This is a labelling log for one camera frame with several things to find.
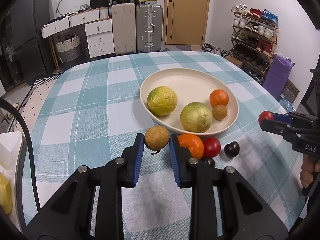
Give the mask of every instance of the gray refrigerator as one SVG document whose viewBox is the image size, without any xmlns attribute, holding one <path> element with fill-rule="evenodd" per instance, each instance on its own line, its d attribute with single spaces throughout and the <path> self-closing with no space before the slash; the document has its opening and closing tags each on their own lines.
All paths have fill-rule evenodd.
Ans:
<svg viewBox="0 0 320 240">
<path fill-rule="evenodd" d="M 49 0 L 17 0 L 10 10 L 12 38 L 21 70 L 28 85 L 55 70 L 49 40 L 40 29 L 49 20 Z"/>
</svg>

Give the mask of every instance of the cherry tomato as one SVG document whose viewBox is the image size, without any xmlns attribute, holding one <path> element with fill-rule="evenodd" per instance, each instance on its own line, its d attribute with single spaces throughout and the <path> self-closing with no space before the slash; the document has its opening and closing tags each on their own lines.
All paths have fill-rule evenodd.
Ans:
<svg viewBox="0 0 320 240">
<path fill-rule="evenodd" d="M 216 167 L 216 163 L 214 162 L 214 160 L 210 157 L 202 157 L 201 159 L 202 161 L 204 161 L 209 167 Z"/>
<path fill-rule="evenodd" d="M 210 158 L 216 157 L 221 150 L 221 144 L 217 138 L 211 137 L 203 141 L 204 153 L 203 156 Z"/>
<path fill-rule="evenodd" d="M 224 147 L 224 153 L 230 159 L 237 157 L 239 152 L 240 152 L 240 146 L 237 142 L 226 144 L 226 146 Z"/>
<path fill-rule="evenodd" d="M 260 115 L 259 115 L 259 119 L 258 119 L 258 122 L 259 122 L 259 125 L 261 124 L 262 120 L 264 119 L 271 119 L 271 120 L 274 120 L 274 116 L 271 112 L 269 111 L 263 111 Z"/>
</svg>

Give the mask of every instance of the suitcase handle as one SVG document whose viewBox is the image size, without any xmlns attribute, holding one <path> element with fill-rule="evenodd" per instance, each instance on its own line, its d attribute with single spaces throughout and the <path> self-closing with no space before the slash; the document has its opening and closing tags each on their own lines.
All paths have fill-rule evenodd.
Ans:
<svg viewBox="0 0 320 240">
<path fill-rule="evenodd" d="M 151 35 L 155 34 L 156 33 L 156 26 L 154 24 L 151 24 L 151 26 L 153 27 L 153 32 Z"/>
</svg>

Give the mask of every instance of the tablecloth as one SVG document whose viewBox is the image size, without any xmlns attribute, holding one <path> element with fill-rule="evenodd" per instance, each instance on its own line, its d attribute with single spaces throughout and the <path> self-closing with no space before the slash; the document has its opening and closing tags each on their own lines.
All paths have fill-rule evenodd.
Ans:
<svg viewBox="0 0 320 240">
<path fill-rule="evenodd" d="M 125 55 L 64 72 L 50 91 L 32 132 L 41 205 L 79 166 L 105 165 L 131 146 L 138 132 L 145 133 L 157 124 L 143 108 L 139 89 L 146 77 L 167 68 L 209 73 L 233 91 L 239 102 L 239 117 L 217 138 L 222 146 L 237 141 L 241 151 L 231 161 L 216 157 L 216 167 L 234 166 L 290 228 L 304 206 L 299 180 L 302 156 L 281 136 L 263 132 L 257 121 L 264 110 L 285 111 L 249 75 L 208 52 Z M 145 147 L 137 186 L 122 190 L 125 238 L 188 239 L 191 189 L 177 188 L 169 146 L 155 156 L 150 152 Z M 28 157 L 22 188 L 28 223 L 36 214 Z"/>
</svg>

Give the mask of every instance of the purple bag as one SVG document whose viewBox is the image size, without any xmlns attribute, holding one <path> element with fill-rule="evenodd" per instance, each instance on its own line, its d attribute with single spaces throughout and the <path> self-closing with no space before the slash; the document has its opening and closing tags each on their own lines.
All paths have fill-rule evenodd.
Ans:
<svg viewBox="0 0 320 240">
<path fill-rule="evenodd" d="M 281 53 L 275 54 L 269 73 L 263 83 L 263 87 L 275 99 L 281 95 L 293 66 L 294 63 L 290 59 L 283 57 Z"/>
</svg>

